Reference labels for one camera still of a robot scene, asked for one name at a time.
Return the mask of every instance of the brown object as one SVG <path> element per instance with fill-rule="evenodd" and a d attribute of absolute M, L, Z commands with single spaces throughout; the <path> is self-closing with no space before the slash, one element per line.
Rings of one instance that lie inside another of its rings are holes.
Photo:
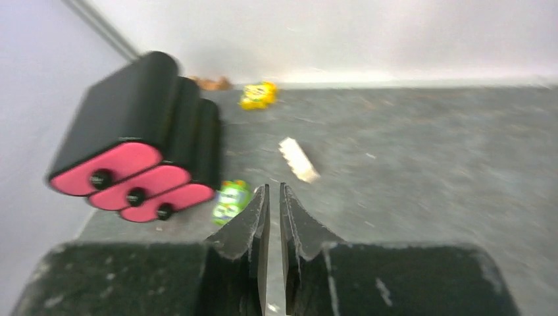
<path fill-rule="evenodd" d="M 215 91 L 215 90 L 229 90 L 230 88 L 232 88 L 232 84 L 224 76 L 220 77 L 219 80 L 217 81 L 213 81 L 209 79 L 200 79 L 195 76 L 188 77 L 188 78 L 195 81 L 195 83 L 197 83 L 197 85 L 202 90 Z"/>

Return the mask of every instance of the gray floor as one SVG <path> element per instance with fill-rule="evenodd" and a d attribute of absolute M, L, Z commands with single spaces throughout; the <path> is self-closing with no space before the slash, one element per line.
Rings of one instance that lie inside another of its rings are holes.
<path fill-rule="evenodd" d="M 278 185 L 342 238 L 486 248 L 525 315 L 558 315 L 558 90 L 285 91 L 273 108 L 222 106 L 226 175 L 269 183 L 268 315 L 284 315 Z M 321 178 L 300 182 L 278 142 L 299 140 Z M 134 224 L 98 211 L 84 240 L 198 240 L 212 203 Z"/>

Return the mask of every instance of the toy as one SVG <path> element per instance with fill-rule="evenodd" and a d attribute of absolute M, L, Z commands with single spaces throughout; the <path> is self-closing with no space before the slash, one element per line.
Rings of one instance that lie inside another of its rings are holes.
<path fill-rule="evenodd" d="M 244 210 L 251 199 L 248 184 L 242 180 L 223 182 L 218 194 L 219 201 L 213 209 L 213 222 L 217 225 L 228 223 Z"/>
<path fill-rule="evenodd" d="M 219 80 L 213 81 L 209 79 L 201 79 L 196 76 L 188 77 L 195 81 L 195 83 L 202 89 L 207 91 L 217 91 L 217 90 L 230 90 L 232 84 L 228 81 L 226 77 L 221 76 Z"/>
<path fill-rule="evenodd" d="M 279 151 L 298 179 L 311 183 L 320 177 L 296 140 L 285 138 L 279 143 Z"/>
<path fill-rule="evenodd" d="M 272 82 L 262 82 L 244 87 L 240 107 L 244 110 L 267 109 L 275 102 L 277 87 Z"/>

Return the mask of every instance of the black cylinder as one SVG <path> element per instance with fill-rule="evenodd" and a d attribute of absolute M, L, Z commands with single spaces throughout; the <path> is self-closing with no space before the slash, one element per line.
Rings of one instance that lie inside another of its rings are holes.
<path fill-rule="evenodd" d="M 100 169 L 116 183 L 160 163 L 178 83 L 174 59 L 154 51 L 91 86 L 48 171 L 50 187 L 88 196 Z"/>
<path fill-rule="evenodd" d="M 214 190 L 221 185 L 221 121 L 219 108 L 213 101 L 201 100 L 198 108 L 199 132 L 193 151 L 191 183 Z"/>
<path fill-rule="evenodd" d="M 113 184 L 113 173 L 109 169 L 99 169 L 90 176 L 89 182 L 97 190 L 104 190 Z"/>
<path fill-rule="evenodd" d="M 147 193 L 143 188 L 133 188 L 126 195 L 126 201 L 132 207 L 138 207 L 145 202 Z"/>
<path fill-rule="evenodd" d="M 180 94 L 172 116 L 163 163 L 190 171 L 194 163 L 194 145 L 201 126 L 198 111 L 202 99 L 199 86 L 193 80 L 181 78 L 179 85 Z"/>

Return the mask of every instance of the white wall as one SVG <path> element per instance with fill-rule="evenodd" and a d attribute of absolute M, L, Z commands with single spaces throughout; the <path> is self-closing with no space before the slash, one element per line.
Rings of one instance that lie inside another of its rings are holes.
<path fill-rule="evenodd" d="M 43 177 L 86 86 L 123 64 L 61 1 L 0 1 L 0 315 L 91 212 Z"/>
<path fill-rule="evenodd" d="M 556 0 L 88 0 L 138 49 L 236 82 L 540 79 Z"/>

